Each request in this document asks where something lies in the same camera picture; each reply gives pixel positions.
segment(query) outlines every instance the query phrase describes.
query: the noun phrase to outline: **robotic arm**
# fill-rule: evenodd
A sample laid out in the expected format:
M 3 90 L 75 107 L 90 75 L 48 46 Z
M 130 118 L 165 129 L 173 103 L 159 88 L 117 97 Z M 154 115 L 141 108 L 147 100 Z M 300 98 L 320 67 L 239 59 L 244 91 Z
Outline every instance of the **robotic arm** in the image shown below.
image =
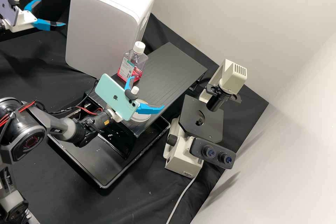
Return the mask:
M 58 119 L 34 103 L 22 105 L 15 98 L 0 99 L 0 125 L 3 126 L 0 134 L 0 216 L 4 223 L 39 223 L 28 210 L 28 201 L 16 188 L 11 164 L 21 160 L 48 134 L 82 147 L 112 123 L 115 116 L 111 109 L 104 109 L 81 121 Z

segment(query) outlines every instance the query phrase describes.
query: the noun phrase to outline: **black cable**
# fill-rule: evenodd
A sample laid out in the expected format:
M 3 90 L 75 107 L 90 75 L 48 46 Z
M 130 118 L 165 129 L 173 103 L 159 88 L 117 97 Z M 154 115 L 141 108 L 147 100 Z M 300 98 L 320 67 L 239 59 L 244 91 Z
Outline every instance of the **black cable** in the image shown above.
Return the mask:
M 37 107 L 38 107 L 38 105 L 41 105 L 42 109 L 39 108 L 39 107 L 38 107 L 38 108 L 41 109 L 42 111 L 48 113 L 48 110 L 45 108 L 45 105 L 44 105 L 42 102 L 40 102 L 39 100 L 35 100 L 35 105 L 36 105 Z
M 81 100 L 75 107 L 79 106 L 82 104 L 83 101 L 85 101 L 89 95 L 92 93 L 93 89 L 95 88 L 95 86 L 97 85 L 98 83 L 98 79 L 95 80 L 94 84 L 93 84 L 93 87 L 91 88 L 91 90 L 88 92 L 88 94 L 83 98 L 83 100 Z
M 50 112 L 49 114 L 61 114 L 61 113 L 65 113 L 67 112 L 68 110 L 71 110 L 71 109 L 74 109 L 76 107 L 78 107 L 79 105 L 82 104 L 83 101 L 85 101 L 89 95 L 92 93 L 93 89 L 95 88 L 96 84 L 98 83 L 98 79 L 95 80 L 94 84 L 93 84 L 93 87 L 91 88 L 91 90 L 88 92 L 88 94 L 84 97 L 83 100 L 81 100 L 76 106 L 73 106 L 73 107 L 69 107 L 69 108 L 64 108 L 62 110 L 59 110 L 59 111 L 56 111 L 56 112 Z

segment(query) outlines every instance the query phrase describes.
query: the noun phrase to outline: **microscope focus knob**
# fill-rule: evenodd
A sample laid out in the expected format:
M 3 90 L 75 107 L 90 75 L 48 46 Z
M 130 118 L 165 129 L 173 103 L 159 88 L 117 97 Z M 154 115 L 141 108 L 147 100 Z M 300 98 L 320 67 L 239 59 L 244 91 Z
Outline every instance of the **microscope focus knob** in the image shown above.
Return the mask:
M 167 137 L 167 144 L 169 144 L 170 146 L 175 146 L 177 142 L 177 136 L 169 134 Z

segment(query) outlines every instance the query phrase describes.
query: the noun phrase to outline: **microscope base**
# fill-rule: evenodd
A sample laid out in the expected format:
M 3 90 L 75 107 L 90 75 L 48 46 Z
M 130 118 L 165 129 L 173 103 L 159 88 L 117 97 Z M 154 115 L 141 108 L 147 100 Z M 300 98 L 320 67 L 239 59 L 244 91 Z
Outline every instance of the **microscope base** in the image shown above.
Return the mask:
M 203 160 L 189 153 L 194 140 L 188 136 L 179 125 L 179 117 L 171 122 L 169 134 L 177 136 L 174 146 L 166 143 L 163 157 L 166 159 L 165 168 L 188 178 L 194 178 L 203 166 Z

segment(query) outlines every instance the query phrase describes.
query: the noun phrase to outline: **black tray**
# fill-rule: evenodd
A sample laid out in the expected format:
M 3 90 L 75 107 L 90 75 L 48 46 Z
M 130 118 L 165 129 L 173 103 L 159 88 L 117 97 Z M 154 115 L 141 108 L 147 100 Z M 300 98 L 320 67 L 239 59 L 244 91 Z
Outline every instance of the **black tray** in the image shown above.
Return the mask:
M 94 111 L 94 104 L 87 108 Z M 83 117 L 80 110 L 74 111 L 69 117 Z M 148 148 L 154 144 L 170 128 L 170 123 L 163 117 L 158 117 L 138 138 L 127 131 L 122 124 L 113 124 L 104 134 L 121 135 L 104 137 L 98 135 L 82 148 L 72 143 L 62 142 L 48 135 L 53 143 L 78 165 L 101 188 L 112 185 Z

